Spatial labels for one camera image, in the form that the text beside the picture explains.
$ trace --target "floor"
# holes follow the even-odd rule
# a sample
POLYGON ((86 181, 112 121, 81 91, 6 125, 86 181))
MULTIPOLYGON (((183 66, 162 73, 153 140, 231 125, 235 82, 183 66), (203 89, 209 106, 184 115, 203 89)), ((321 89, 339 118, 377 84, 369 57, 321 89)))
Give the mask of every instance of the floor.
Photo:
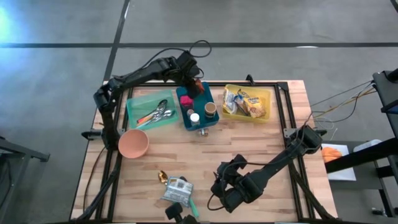
MULTIPOLYGON (((140 44, 252 43, 217 47, 199 59, 205 79, 251 74, 256 80, 305 80, 312 104, 369 81, 374 72, 397 68, 397 21, 390 0, 1 1, 0 136, 51 153, 48 163, 29 165, 6 223, 68 220, 87 145, 80 133, 90 129, 95 111, 92 94, 104 77, 131 72, 159 51, 140 44), (115 35, 123 18, 123 32, 115 35), (114 41, 136 48, 116 53, 114 41)), ((313 110, 327 110, 352 94, 313 110)), ((336 123, 333 139, 391 138, 380 107, 377 95, 360 99, 352 117, 336 123)), ((344 106, 328 117, 344 118, 351 110, 344 106)), ((395 182, 387 184, 394 195, 395 182)), ((333 191, 340 218, 392 223, 369 214, 382 205, 377 195, 333 191)), ((398 198, 392 203, 398 206, 398 198)))

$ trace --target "green tray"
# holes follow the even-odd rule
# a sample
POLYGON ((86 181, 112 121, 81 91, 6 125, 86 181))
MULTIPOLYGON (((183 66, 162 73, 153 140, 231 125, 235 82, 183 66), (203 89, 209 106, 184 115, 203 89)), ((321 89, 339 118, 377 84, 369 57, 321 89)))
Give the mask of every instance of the green tray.
POLYGON ((163 119, 152 124, 144 125, 139 129, 147 130, 151 128, 157 128, 178 121, 178 111, 177 107, 175 106, 172 91, 163 90, 154 94, 134 97, 127 100, 126 107, 129 115, 130 128, 135 129, 137 127, 137 120, 156 109, 157 105, 162 100, 167 100, 166 110, 173 110, 173 116, 169 119, 163 119))

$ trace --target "wooden tabletop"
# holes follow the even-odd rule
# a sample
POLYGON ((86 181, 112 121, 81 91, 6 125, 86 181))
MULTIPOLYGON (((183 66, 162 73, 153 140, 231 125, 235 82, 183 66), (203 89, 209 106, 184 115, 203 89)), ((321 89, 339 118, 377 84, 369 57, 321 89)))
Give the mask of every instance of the wooden tabletop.
MULTIPOLYGON (((301 80, 287 82, 289 83, 295 120, 297 126, 301 126, 311 112, 304 82, 301 80)), ((160 170, 164 170, 168 176, 183 175, 194 184, 192 198, 200 213, 198 218, 200 222, 297 221, 289 170, 286 167, 268 181, 268 185, 259 199, 250 204, 242 203, 233 213, 228 213, 226 210, 212 212, 206 207, 211 196, 210 187, 215 180, 213 172, 221 162, 229 162, 236 154, 242 154, 249 162, 264 163, 284 150, 274 89, 271 87, 257 88, 271 91, 271 117, 266 124, 224 119, 221 115, 218 124, 209 127, 209 136, 205 138, 200 137, 196 131, 186 131, 181 114, 179 114, 178 122, 146 131, 150 141, 147 154, 138 159, 123 158, 113 221, 170 222, 165 215, 165 209, 171 203, 160 199, 165 192, 165 186, 159 182, 157 177, 160 170)), ((140 87, 134 89, 133 97, 164 89, 175 90, 172 87, 140 87)), ((218 113, 221 114, 223 88, 211 87, 211 92, 218 113)), ((176 105, 178 105, 175 91, 173 93, 176 105)), ((119 126, 121 126, 124 116, 125 100, 126 97, 123 101, 119 126)), ((285 118, 289 127, 287 110, 285 110, 285 118)), ((100 122, 101 117, 97 112, 93 128, 101 129, 100 122)), ((94 161, 103 147, 101 140, 90 141, 88 145, 71 218, 76 218, 82 213, 87 181, 94 161)), ((93 175, 86 207, 100 189, 105 155, 106 151, 102 153, 93 175)), ((304 161, 311 191, 327 211, 336 217, 336 208, 320 151, 304 156, 304 161)), ((239 172, 244 175, 259 168, 248 165, 239 172)), ((110 190, 105 197, 104 217, 108 211, 109 194, 110 190)), ((306 217, 305 200, 301 191, 300 198, 306 217)), ((216 208, 221 204, 215 197, 210 206, 216 208)), ((192 214, 190 208, 183 208, 183 215, 187 214, 192 214)))

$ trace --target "pink bowl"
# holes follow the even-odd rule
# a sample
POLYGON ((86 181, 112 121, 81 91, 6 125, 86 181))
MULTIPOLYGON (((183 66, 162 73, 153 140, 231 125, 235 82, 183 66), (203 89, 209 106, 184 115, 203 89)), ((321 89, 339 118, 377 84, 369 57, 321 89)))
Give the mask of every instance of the pink bowl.
POLYGON ((119 152, 128 159, 143 156, 147 152, 148 146, 148 135, 139 129, 130 129, 119 139, 119 152))

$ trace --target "yellow tray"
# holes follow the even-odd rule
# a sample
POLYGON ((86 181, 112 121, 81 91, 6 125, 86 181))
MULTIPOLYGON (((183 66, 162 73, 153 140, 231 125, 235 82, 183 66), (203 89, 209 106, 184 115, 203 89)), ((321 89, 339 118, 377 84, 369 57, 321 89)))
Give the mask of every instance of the yellow tray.
POLYGON ((245 116, 244 113, 242 113, 240 110, 237 110, 236 114, 230 114, 223 108, 223 117, 229 119, 239 119, 242 121, 252 121, 256 123, 265 123, 268 121, 271 112, 271 93, 269 90, 231 84, 227 84, 225 87, 229 91, 233 92, 235 95, 238 94, 238 90, 242 90, 243 92, 246 92, 250 97, 259 97, 261 99, 262 105, 264 106, 266 114, 258 118, 252 118, 250 115, 245 116))

